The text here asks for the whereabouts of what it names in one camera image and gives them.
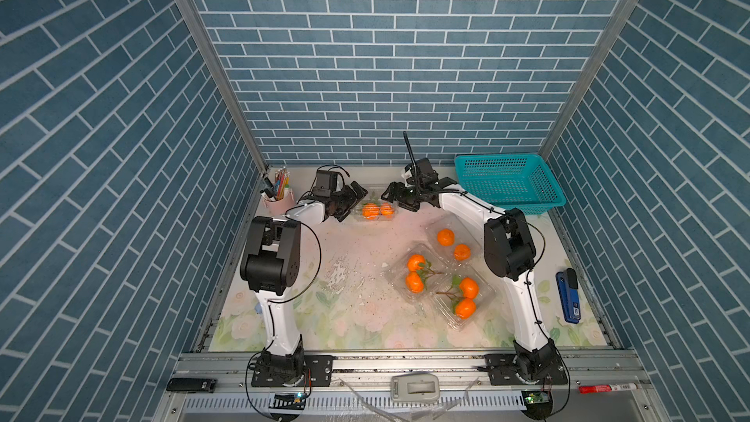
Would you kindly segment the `teal plastic basket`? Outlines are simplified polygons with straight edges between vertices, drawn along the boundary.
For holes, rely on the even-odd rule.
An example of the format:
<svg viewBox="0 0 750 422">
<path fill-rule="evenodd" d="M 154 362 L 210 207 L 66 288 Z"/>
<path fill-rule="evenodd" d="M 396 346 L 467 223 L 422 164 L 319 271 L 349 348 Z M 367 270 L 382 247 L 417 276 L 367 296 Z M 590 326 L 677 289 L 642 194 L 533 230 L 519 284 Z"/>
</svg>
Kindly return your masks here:
<svg viewBox="0 0 750 422">
<path fill-rule="evenodd" d="M 459 185 L 494 206 L 541 215 L 566 205 L 560 184 L 538 154 L 457 156 L 454 163 Z"/>
</svg>

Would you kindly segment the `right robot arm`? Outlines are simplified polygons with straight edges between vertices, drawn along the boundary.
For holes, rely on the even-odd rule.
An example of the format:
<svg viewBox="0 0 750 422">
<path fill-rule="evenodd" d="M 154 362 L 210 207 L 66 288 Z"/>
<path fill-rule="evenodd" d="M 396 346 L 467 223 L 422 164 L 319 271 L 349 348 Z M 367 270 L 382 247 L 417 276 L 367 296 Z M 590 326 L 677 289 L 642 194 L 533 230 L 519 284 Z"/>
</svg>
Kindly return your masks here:
<svg viewBox="0 0 750 422">
<path fill-rule="evenodd" d="M 442 178 L 428 158 L 415 157 L 407 135 L 404 142 L 409 163 L 404 167 L 402 181 L 390 183 L 381 198 L 411 212 L 429 204 L 479 230 L 484 263 L 490 273 L 500 277 L 510 301 L 516 373 L 529 384 L 544 380 L 564 361 L 544 325 L 535 289 L 536 265 L 544 255 L 532 239 L 535 226 L 527 222 L 520 209 L 487 204 L 455 180 Z"/>
</svg>

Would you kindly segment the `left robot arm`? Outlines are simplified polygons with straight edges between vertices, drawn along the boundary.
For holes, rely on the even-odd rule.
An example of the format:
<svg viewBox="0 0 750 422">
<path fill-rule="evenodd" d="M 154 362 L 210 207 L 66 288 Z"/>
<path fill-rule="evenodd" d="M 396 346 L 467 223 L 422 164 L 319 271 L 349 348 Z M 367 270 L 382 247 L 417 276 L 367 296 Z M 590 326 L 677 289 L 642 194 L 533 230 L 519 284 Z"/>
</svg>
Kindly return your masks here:
<svg viewBox="0 0 750 422">
<path fill-rule="evenodd" d="M 293 310 L 302 294 L 292 291 L 301 271 L 302 233 L 328 219 L 344 221 L 366 195 L 345 168 L 326 164 L 297 201 L 285 195 L 277 201 L 277 215 L 250 222 L 238 271 L 255 293 L 267 331 L 267 343 L 251 363 L 254 387 L 307 381 L 310 369 Z"/>
</svg>

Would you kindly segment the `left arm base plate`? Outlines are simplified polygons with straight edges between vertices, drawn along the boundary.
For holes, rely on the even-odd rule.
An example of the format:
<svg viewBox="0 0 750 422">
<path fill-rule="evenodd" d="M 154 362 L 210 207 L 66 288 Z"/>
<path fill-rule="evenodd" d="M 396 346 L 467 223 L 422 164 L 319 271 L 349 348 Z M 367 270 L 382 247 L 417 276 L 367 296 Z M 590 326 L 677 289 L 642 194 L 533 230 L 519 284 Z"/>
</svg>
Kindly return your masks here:
<svg viewBox="0 0 750 422">
<path fill-rule="evenodd" d="M 255 359 L 250 385 L 253 388 L 280 388 L 297 386 L 308 376 L 313 387 L 329 387 L 333 370 L 332 355 L 304 355 L 304 357 L 276 356 L 261 353 Z"/>
</svg>

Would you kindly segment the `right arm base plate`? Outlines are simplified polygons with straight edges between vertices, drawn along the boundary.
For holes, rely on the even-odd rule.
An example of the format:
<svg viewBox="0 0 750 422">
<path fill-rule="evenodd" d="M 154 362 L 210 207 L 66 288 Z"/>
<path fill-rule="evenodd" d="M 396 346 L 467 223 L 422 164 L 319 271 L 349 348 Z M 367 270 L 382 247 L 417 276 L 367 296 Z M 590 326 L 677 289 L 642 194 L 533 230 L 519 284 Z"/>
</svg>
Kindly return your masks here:
<svg viewBox="0 0 750 422">
<path fill-rule="evenodd" d="M 556 353 L 487 354 L 476 370 L 485 373 L 492 386 L 566 385 L 570 382 Z"/>
</svg>

